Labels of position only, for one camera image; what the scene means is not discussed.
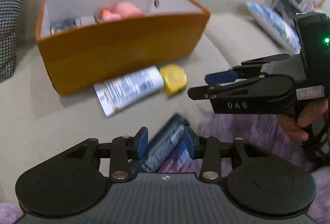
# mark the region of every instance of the beige couch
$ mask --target beige couch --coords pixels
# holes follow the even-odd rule
[[[25,170],[90,137],[110,142],[134,135],[141,126],[150,136],[175,112],[198,131],[208,101],[192,101],[186,93],[167,99],[157,94],[106,118],[92,87],[60,97],[53,89],[34,40],[41,0],[24,0],[19,22],[17,69],[0,82],[0,202],[14,200],[14,186]],[[252,21],[246,1],[270,5],[272,0],[197,0],[212,12],[205,34],[187,59],[179,61],[188,87],[204,84],[208,73],[241,61],[282,52]],[[106,163],[101,163],[106,172]]]

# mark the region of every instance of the yellow cap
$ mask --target yellow cap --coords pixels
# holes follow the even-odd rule
[[[187,75],[184,70],[174,64],[162,66],[159,69],[164,81],[164,90],[166,94],[176,94],[183,90],[187,85]]]

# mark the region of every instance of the orange box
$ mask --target orange box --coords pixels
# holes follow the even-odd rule
[[[54,22],[98,15],[120,1],[146,16],[50,33]],[[44,0],[36,39],[52,84],[64,95],[191,54],[209,17],[193,0]]]

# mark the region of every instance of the white tube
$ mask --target white tube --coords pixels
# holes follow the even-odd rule
[[[104,83],[94,89],[107,117],[147,95],[163,88],[164,82],[155,66]]]

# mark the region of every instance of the finger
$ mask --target finger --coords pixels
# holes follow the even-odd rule
[[[307,141],[308,140],[308,134],[303,130],[300,130],[298,132],[296,132],[296,131],[287,131],[285,133],[287,134],[287,136],[290,139],[295,140],[295,141]]]
[[[278,114],[276,117],[283,131],[290,139],[296,141],[306,141],[308,139],[308,134],[301,130],[293,118],[283,114]]]
[[[303,111],[298,117],[297,124],[300,127],[306,127],[315,121],[318,117],[322,116],[328,109],[328,99],[313,100],[305,106]]]
[[[301,131],[301,128],[297,125],[296,121],[287,115],[278,114],[276,115],[278,123],[281,125],[283,130],[286,131]]]

